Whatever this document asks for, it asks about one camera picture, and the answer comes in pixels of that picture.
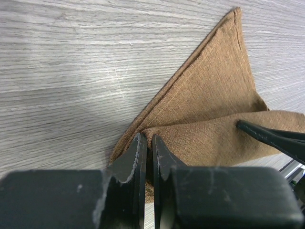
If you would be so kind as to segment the brown cloth napkin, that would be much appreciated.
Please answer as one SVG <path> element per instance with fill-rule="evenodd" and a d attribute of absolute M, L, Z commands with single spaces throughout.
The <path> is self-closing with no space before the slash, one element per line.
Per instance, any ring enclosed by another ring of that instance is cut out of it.
<path fill-rule="evenodd" d="M 189 166 L 234 166 L 278 153 L 236 127 L 246 120 L 304 132 L 301 113 L 270 110 L 257 93 L 242 32 L 242 11 L 227 13 L 142 110 L 113 149 L 114 162 L 143 133 Z"/>

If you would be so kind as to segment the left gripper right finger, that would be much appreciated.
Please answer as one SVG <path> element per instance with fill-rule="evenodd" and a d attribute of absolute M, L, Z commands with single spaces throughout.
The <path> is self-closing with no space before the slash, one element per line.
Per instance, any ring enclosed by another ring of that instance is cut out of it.
<path fill-rule="evenodd" d="M 270 167 L 187 166 L 152 139 L 157 229 L 302 229 L 287 180 Z"/>

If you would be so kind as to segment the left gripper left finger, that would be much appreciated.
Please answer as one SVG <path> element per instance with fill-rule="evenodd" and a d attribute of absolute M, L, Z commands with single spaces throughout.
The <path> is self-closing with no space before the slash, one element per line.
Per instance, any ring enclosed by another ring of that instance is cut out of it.
<path fill-rule="evenodd" d="M 147 140 L 98 170 L 24 170 L 0 181 L 3 229 L 142 229 Z"/>

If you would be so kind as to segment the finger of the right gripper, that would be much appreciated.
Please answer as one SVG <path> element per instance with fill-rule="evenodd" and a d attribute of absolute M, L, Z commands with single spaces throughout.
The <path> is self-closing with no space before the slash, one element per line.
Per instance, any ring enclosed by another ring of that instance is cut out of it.
<path fill-rule="evenodd" d="M 252 138 L 276 148 L 297 162 L 305 163 L 304 133 L 270 129 L 244 120 L 239 120 L 236 127 Z"/>

